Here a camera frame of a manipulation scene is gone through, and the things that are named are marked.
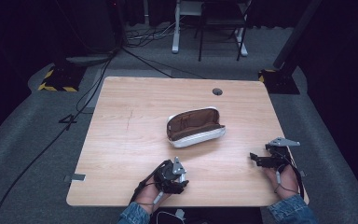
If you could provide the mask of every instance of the person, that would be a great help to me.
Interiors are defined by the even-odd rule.
[[[276,223],[318,223],[313,212],[297,192],[298,183],[296,174],[290,165],[287,165],[281,172],[281,183],[278,183],[276,170],[263,168],[263,171],[271,181],[275,192],[281,198],[279,202],[268,207]],[[149,223],[153,212],[171,196],[170,194],[163,194],[158,203],[153,204],[158,194],[159,192],[153,184],[152,178],[150,178],[146,182],[146,187],[136,197],[135,201],[130,203],[120,214],[117,224]]]

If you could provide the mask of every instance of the human hand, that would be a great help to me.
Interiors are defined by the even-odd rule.
[[[296,178],[295,171],[292,166],[286,165],[281,172],[281,184],[278,183],[276,170],[272,168],[263,168],[264,173],[267,175],[271,181],[272,187],[275,189],[275,192],[283,200],[290,198],[293,195],[298,194],[298,182]]]
[[[138,203],[147,214],[152,214],[155,212],[159,206],[171,196],[171,194],[164,193],[156,204],[154,204],[155,199],[159,195],[159,191],[156,188],[154,183],[154,178],[149,178],[146,182],[146,186],[141,190],[138,196],[135,199],[135,202]]]

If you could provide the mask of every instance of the blue sleeve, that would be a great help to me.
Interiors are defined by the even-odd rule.
[[[117,224],[147,224],[149,221],[150,215],[138,203],[130,203],[120,214]]]
[[[297,194],[268,207],[276,223],[318,223],[315,215]]]

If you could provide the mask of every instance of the black chair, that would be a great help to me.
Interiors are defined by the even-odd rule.
[[[197,38],[197,34],[200,30],[200,53],[199,53],[199,62],[201,61],[202,54],[202,44],[203,44],[203,35],[204,29],[206,27],[211,27],[215,29],[223,30],[233,30],[230,37],[235,37],[235,31],[237,29],[243,28],[241,35],[240,47],[238,49],[237,61],[241,56],[241,48],[243,45],[243,39],[245,37],[246,31],[246,20],[244,18],[245,13],[241,12],[241,8],[238,5],[237,1],[224,0],[224,1],[206,1],[202,4],[201,7],[201,16],[200,24],[197,28],[197,32],[194,35],[194,38]]]

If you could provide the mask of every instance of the table top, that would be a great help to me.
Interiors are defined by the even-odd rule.
[[[214,95],[219,88],[222,95]],[[190,147],[171,146],[167,118],[216,106],[226,134]],[[126,206],[139,182],[165,160],[179,157],[189,184],[164,206],[266,206],[279,198],[249,153],[284,137],[258,81],[107,77],[76,167],[71,205]]]

